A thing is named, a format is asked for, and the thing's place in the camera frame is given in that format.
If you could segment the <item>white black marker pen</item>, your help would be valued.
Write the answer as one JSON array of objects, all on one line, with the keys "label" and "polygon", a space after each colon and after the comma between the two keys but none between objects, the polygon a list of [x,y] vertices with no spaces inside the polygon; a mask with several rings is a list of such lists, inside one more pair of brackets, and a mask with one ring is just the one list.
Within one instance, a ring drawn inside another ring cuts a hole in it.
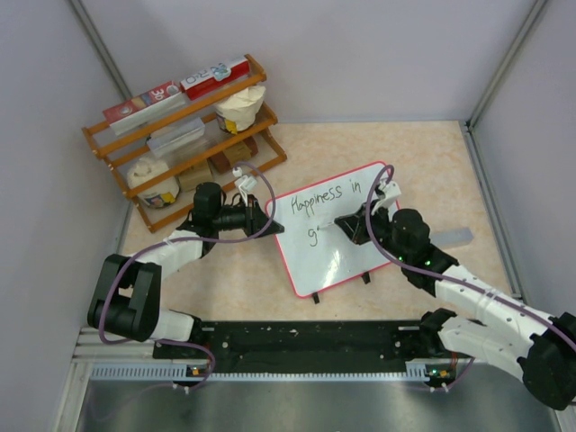
[{"label": "white black marker pen", "polygon": [[331,226],[333,226],[333,225],[335,225],[335,222],[334,222],[334,221],[330,221],[330,222],[327,222],[327,223],[318,225],[317,228],[316,228],[316,230],[323,230],[323,229],[326,229],[326,228],[331,227]]}]

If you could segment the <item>pink framed whiteboard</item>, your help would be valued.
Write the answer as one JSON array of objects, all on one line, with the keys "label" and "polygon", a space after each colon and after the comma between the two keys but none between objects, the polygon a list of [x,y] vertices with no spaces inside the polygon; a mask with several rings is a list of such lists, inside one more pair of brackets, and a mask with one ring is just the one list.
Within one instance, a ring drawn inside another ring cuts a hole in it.
[{"label": "pink framed whiteboard", "polygon": [[365,203],[382,161],[280,194],[265,205],[285,228],[275,236],[292,288],[300,298],[389,264],[372,242],[353,244],[336,225],[318,225],[356,211]]}]

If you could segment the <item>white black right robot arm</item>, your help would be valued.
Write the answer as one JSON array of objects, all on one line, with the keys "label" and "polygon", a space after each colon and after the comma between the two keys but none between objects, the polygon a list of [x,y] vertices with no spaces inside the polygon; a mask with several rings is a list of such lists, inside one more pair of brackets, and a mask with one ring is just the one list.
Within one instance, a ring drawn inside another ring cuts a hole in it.
[{"label": "white black right robot arm", "polygon": [[446,350],[480,358],[519,379],[545,406],[565,410],[575,402],[575,317],[533,309],[472,274],[430,238],[415,209],[389,212],[362,205],[336,218],[355,245],[372,243],[398,265],[410,284],[473,315],[450,310],[425,315],[420,345],[431,356]]}]

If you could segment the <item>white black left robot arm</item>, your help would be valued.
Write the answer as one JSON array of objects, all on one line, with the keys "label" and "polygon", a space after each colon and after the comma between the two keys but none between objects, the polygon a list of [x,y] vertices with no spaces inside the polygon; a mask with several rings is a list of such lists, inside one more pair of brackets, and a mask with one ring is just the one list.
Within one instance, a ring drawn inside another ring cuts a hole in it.
[{"label": "white black left robot arm", "polygon": [[266,216],[253,194],[234,204],[226,204],[225,198],[220,185],[200,184],[188,216],[164,241],[132,256],[108,256],[88,309],[88,325],[132,341],[173,340],[183,356],[198,355],[204,344],[203,333],[194,329],[199,320],[160,308],[162,281],[205,257],[222,242],[223,231],[242,230],[248,239],[284,232],[282,224]]}]

